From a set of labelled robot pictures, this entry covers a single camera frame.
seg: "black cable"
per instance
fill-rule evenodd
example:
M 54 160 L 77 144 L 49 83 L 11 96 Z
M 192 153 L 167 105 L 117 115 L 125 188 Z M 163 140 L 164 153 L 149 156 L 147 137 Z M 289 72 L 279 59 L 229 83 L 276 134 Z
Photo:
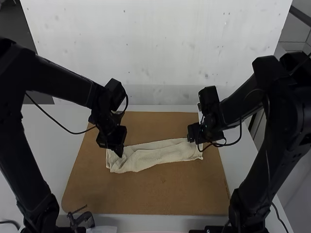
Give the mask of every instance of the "black cable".
M 60 123 L 59 123 L 57 120 L 55 120 L 52 116 L 50 116 L 46 111 L 44 111 L 44 109 L 41 108 L 41 107 L 39 106 L 39 104 L 37 104 L 27 93 L 26 93 L 25 95 L 26 95 L 26 96 L 31 100 L 31 102 L 34 103 L 34 105 L 35 105 L 38 109 L 40 109 L 46 116 L 48 116 L 48 117 L 49 117 L 52 121 L 54 121 L 58 126 L 60 126 L 63 130 L 67 131 L 67 132 L 70 133 L 70 134 L 74 134 L 74 135 L 83 134 L 83 133 L 86 133 L 86 132 L 88 132 L 88 131 L 90 131 L 90 130 L 96 128 L 96 126 L 93 126 L 93 127 L 89 128 L 89 129 L 87 129 L 87 130 L 84 130 L 84 131 L 82 131 L 82 132 L 77 132 L 77 133 L 72 132 L 72 131 L 68 130 L 67 128 L 65 128 L 62 124 L 60 124 Z
M 268 198 L 268 201 L 269 203 L 273 206 L 274 210 L 276 211 L 276 217 L 277 219 L 280 221 L 280 223 L 283 225 L 286 233 L 289 233 L 288 232 L 288 229 L 285 225 L 285 223 L 283 222 L 283 220 L 280 218 L 279 216 L 279 213 L 278 213 L 278 210 L 277 210 L 277 207 L 276 205 L 272 202 L 271 198 L 270 198 L 270 182 L 271 182 L 271 176 L 270 176 L 270 165 L 269 165 L 269 159 L 268 159 L 268 153 L 267 153 L 267 144 L 266 144 L 266 140 L 267 140 L 267 126 L 269 124 L 269 120 L 270 120 L 270 99 L 268 97 L 268 95 L 266 95 L 266 98 L 267 98 L 267 103 L 268 103 L 268 114 L 267 114 L 267 121 L 266 121 L 266 126 L 265 126 L 265 131 L 264 131 L 264 138 L 265 138 L 265 154 L 266 154 L 266 161 L 267 161 L 267 169 L 268 169 L 268 191 L 267 191 L 267 198 Z
M 20 229 L 20 225 L 14 221 L 14 220 L 5 220 L 5 221 L 0 221 L 0 224 L 12 224 L 16 227 L 17 230 Z
M 305 60 L 300 62 L 298 65 L 296 65 L 296 67 L 294 69 L 291 70 L 289 75 L 290 76 L 293 75 L 303 64 L 305 64 L 305 62 L 309 59 L 310 56 L 311 56 L 311 52 L 307 55 L 307 58 Z
M 225 225 L 224 225 L 224 227 L 223 227 L 222 233 L 224 233 L 224 230 L 225 230 L 225 228 L 229 225 L 229 223 L 230 223 L 230 220 L 228 219 L 228 221 L 225 223 Z
M 126 109 L 127 109 L 127 107 L 128 107 L 128 96 L 127 96 L 127 94 L 125 94 L 125 99 L 126 99 L 125 108 L 124 108 L 124 110 L 122 111 L 122 113 L 121 113 L 121 114 L 125 113 L 125 110 L 126 110 Z
M 244 97 L 244 99 L 243 99 L 243 101 L 242 101 L 242 104 L 243 104 L 244 101 L 245 101 L 252 93 L 254 93 L 255 91 L 261 91 L 261 92 L 265 93 L 264 90 L 259 89 L 259 88 L 256 88 L 256 89 L 250 91 L 250 92 Z M 197 139 L 198 139 L 198 140 L 197 140 L 197 142 L 198 142 L 197 147 L 198 147 L 198 151 L 199 151 L 199 152 L 205 151 L 205 150 L 206 150 L 207 148 L 209 148 L 210 146 L 214 146 L 214 147 L 229 147 L 229 146 L 233 146 L 233 145 L 237 144 L 237 143 L 241 140 L 241 138 L 242 138 L 242 114 L 241 114 L 241 116 L 240 116 L 240 135 L 239 135 L 239 138 L 238 138 L 236 141 L 227 144 L 227 139 L 226 139 L 226 137 L 224 137 L 224 140 L 225 140 L 225 143 L 224 143 L 224 144 L 209 142 L 210 144 L 208 144 L 206 147 L 204 147 L 202 150 L 200 150 L 200 148 L 199 148 L 199 135 L 200 135 L 201 127 L 202 127 L 203 117 L 204 117 L 204 116 L 202 116 L 202 119 L 201 119 L 201 122 L 200 122 L 199 133 L 198 133 L 198 136 L 197 136 Z
M 286 233 L 289 233 L 289 232 L 288 232 L 288 229 L 287 229 L 287 227 L 286 227 L 286 225 L 285 225 L 285 223 L 283 222 L 283 220 L 280 218 L 280 215 L 278 214 L 278 210 L 277 210 L 276 205 L 274 205 L 273 202 L 271 202 L 271 205 L 273 206 L 274 210 L 276 211 L 276 217 L 278 218 L 278 220 L 280 221 L 280 223 L 283 225 L 283 227 L 284 227 Z

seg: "white wall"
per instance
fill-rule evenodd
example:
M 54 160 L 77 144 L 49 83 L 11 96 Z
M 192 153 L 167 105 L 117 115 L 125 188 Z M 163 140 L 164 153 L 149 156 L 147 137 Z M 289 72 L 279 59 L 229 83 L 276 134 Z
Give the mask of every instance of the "white wall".
M 311 219 L 311 172 L 285 207 L 285 212 L 295 233 L 310 232 Z
M 273 54 L 291 0 L 21 3 L 39 55 L 103 85 L 140 85 L 130 93 L 140 104 L 171 104 L 170 91 L 163 97 L 155 85 L 187 96 L 181 85 L 238 87 L 248 79 L 252 61 Z

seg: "towel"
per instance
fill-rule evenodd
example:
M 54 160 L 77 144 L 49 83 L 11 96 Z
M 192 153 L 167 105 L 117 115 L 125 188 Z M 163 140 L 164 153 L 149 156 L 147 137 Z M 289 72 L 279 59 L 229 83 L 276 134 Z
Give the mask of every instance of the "towel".
M 203 159 L 195 143 L 186 138 L 169 139 L 124 147 L 122 158 L 106 150 L 106 167 L 110 172 L 139 172 L 157 164 Z

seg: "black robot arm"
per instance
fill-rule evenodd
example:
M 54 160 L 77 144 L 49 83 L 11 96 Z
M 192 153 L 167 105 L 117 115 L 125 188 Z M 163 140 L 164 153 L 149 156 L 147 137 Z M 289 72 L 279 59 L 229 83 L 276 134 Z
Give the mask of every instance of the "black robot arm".
M 310 150 L 310 61 L 289 75 L 304 59 L 306 56 L 301 53 L 286 54 L 280 62 L 273 56 L 257 58 L 253 62 L 254 74 L 221 102 L 214 86 L 199 92 L 205 118 L 202 124 L 188 126 L 189 141 L 222 139 L 223 130 L 236 127 L 262 108 L 267 117 L 264 142 L 245 180 L 232 194 L 228 211 L 232 227 L 224 232 L 267 231 L 264 223 L 272 199 L 297 162 Z M 222 228 L 206 226 L 205 231 L 209 229 L 213 233 Z
M 23 99 L 26 90 L 34 90 L 91 109 L 90 119 L 99 129 L 97 143 L 122 156 L 126 127 L 120 123 L 124 111 L 115 113 L 124 99 L 128 101 L 122 84 L 111 79 L 103 87 L 3 38 L 0 38 L 0 82 L 0 170 L 24 215 L 23 232 L 85 232 L 85 228 L 55 225 L 59 205 L 25 137 L 21 121 Z

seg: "cork board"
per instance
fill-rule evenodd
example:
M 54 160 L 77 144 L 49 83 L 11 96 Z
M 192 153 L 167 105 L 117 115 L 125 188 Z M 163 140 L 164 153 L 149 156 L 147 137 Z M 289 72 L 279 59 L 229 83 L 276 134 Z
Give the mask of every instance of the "cork board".
M 186 137 L 187 126 L 197 121 L 197 113 L 126 112 L 125 145 Z M 105 167 L 97 134 L 96 129 L 84 136 L 62 199 L 65 212 L 87 204 L 94 214 L 227 215 L 229 194 L 217 148 L 204 151 L 203 160 L 116 174 Z

